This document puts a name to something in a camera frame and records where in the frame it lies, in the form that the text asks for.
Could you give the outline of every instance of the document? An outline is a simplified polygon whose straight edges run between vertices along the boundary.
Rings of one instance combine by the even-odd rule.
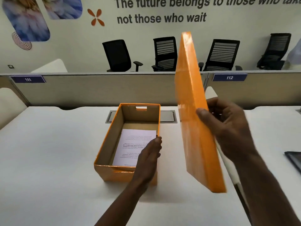
[[[154,138],[156,130],[122,129],[113,166],[135,167],[139,154]]]

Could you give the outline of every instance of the desk surface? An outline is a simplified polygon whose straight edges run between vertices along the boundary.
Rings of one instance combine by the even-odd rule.
[[[125,187],[104,183],[93,167],[114,109],[29,107],[0,130],[0,225],[96,223]],[[161,124],[160,135],[158,186],[128,225],[250,225],[224,164],[228,192],[211,193],[186,172],[180,124]]]
[[[301,174],[284,156],[301,152],[300,106],[262,106],[245,110],[255,146],[301,220]]]

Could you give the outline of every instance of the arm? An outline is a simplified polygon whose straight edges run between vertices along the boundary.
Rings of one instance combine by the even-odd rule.
[[[218,98],[207,100],[209,111],[197,109],[200,120],[216,136],[235,165],[255,226],[301,226],[273,174],[257,152],[244,111]]]
[[[129,221],[139,198],[147,190],[157,169],[160,157],[161,137],[157,137],[141,151],[133,179],[112,203],[95,226],[125,226]]]

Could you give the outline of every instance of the white chair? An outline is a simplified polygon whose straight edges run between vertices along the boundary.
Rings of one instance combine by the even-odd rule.
[[[0,129],[22,113],[27,106],[9,88],[0,88]]]
[[[32,73],[67,73],[64,62],[61,59],[56,59],[34,71]]]

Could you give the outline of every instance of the cardboard box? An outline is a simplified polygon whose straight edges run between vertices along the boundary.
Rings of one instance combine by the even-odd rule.
[[[156,130],[159,135],[159,104],[121,103],[94,161],[96,172],[104,181],[130,182],[135,167],[112,166],[122,129]],[[157,185],[157,172],[150,183]]]
[[[214,193],[226,192],[215,139],[196,114],[197,108],[208,110],[192,36],[183,32],[175,70],[186,169],[196,180]]]

